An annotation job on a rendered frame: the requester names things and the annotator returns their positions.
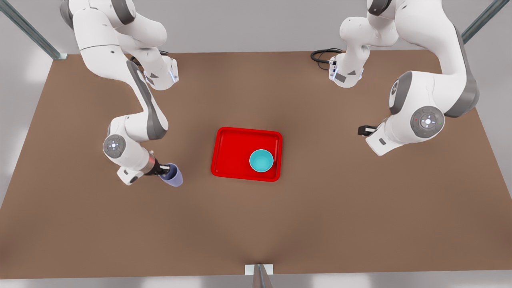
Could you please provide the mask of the teal bowl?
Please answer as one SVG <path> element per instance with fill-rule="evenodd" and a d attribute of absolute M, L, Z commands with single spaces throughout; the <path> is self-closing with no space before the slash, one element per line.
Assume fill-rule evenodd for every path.
<path fill-rule="evenodd" d="M 249 165 L 256 172 L 267 172 L 274 165 L 274 157 L 269 151 L 265 149 L 258 149 L 251 153 L 249 157 Z"/>

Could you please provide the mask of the silver frame post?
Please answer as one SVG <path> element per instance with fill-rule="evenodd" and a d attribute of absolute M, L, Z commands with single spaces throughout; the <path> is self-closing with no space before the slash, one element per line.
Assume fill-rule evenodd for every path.
<path fill-rule="evenodd" d="M 26 34 L 42 51 L 53 60 L 65 60 L 68 54 L 60 53 L 46 38 L 44 38 L 7 0 L 0 0 L 2 12 L 13 24 Z"/>
<path fill-rule="evenodd" d="M 462 32 L 463 44 L 473 38 L 510 0 L 492 0 L 486 9 Z"/>
<path fill-rule="evenodd" d="M 244 271 L 252 276 L 252 288 L 274 288 L 269 277 L 274 274 L 273 264 L 246 264 Z"/>

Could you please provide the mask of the red rectangular tray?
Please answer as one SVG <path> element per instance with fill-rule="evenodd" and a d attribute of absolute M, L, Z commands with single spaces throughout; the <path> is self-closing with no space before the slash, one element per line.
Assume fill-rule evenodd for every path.
<path fill-rule="evenodd" d="M 242 129 L 224 126 L 216 134 L 211 172 L 225 178 L 276 182 L 280 177 L 283 137 L 276 131 Z M 251 155 L 267 151 L 269 169 L 255 170 Z"/>

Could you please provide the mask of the purple cup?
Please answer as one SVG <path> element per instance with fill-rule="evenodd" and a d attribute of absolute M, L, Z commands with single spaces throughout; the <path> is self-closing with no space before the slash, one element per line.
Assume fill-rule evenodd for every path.
<path fill-rule="evenodd" d="M 182 173 L 179 168 L 172 163 L 160 165 L 159 177 L 168 185 L 179 187 L 183 184 Z"/>

